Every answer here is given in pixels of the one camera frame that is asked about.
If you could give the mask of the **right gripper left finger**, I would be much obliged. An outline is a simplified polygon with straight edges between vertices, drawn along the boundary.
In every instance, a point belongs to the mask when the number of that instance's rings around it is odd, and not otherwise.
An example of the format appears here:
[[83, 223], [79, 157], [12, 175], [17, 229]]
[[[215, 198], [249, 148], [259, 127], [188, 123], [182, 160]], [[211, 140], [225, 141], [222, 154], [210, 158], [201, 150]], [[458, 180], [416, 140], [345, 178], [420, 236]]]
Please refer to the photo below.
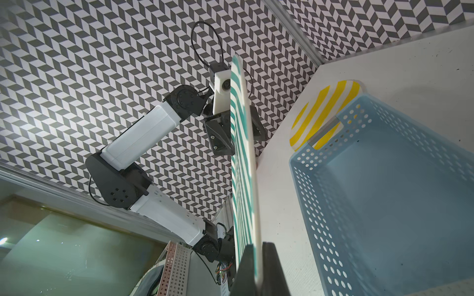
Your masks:
[[254, 247], [247, 245], [241, 258], [235, 282], [230, 296], [256, 296], [257, 288], [254, 277]]

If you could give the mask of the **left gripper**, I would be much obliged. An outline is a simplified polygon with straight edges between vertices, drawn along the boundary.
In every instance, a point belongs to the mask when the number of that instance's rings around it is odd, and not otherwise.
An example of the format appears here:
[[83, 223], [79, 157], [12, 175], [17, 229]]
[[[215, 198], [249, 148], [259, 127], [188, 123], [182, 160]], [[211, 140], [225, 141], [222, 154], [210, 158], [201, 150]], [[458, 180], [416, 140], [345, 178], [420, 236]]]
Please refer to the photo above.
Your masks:
[[[263, 126], [257, 109], [250, 106], [253, 138], [255, 142], [268, 140], [267, 130]], [[235, 148], [231, 138], [231, 111], [227, 110], [204, 119], [204, 127], [211, 149], [216, 156], [232, 156]]]

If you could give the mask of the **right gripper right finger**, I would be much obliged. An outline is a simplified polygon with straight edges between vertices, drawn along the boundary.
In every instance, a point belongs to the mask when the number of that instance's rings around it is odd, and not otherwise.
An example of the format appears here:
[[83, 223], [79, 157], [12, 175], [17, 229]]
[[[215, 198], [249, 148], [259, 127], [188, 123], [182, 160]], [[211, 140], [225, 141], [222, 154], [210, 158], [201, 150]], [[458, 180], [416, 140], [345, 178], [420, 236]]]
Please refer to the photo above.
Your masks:
[[262, 296], [290, 296], [285, 275], [275, 244], [264, 242], [263, 247], [264, 278], [262, 282]]

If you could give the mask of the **green striped plate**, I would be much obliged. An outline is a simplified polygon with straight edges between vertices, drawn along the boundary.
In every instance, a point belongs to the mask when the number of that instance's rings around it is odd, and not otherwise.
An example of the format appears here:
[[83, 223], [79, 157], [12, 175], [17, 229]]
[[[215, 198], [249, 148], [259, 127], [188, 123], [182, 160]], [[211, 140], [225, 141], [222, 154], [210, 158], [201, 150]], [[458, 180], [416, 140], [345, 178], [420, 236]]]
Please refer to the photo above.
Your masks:
[[243, 262], [244, 249], [253, 252], [252, 277], [258, 289], [263, 282], [262, 238], [256, 176], [256, 152], [243, 60], [233, 56], [231, 63], [230, 115], [234, 155], [231, 157], [232, 202], [237, 266]]

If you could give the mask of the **yellow striped plate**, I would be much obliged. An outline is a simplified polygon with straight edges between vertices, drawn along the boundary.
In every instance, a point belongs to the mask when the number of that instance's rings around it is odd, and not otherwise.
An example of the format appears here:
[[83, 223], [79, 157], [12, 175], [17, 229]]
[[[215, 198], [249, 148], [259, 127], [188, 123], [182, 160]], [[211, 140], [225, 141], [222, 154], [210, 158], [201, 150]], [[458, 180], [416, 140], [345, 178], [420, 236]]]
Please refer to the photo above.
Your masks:
[[364, 92], [364, 85], [355, 80], [342, 80], [311, 97], [298, 112], [290, 132], [290, 146], [297, 151], [330, 119]]

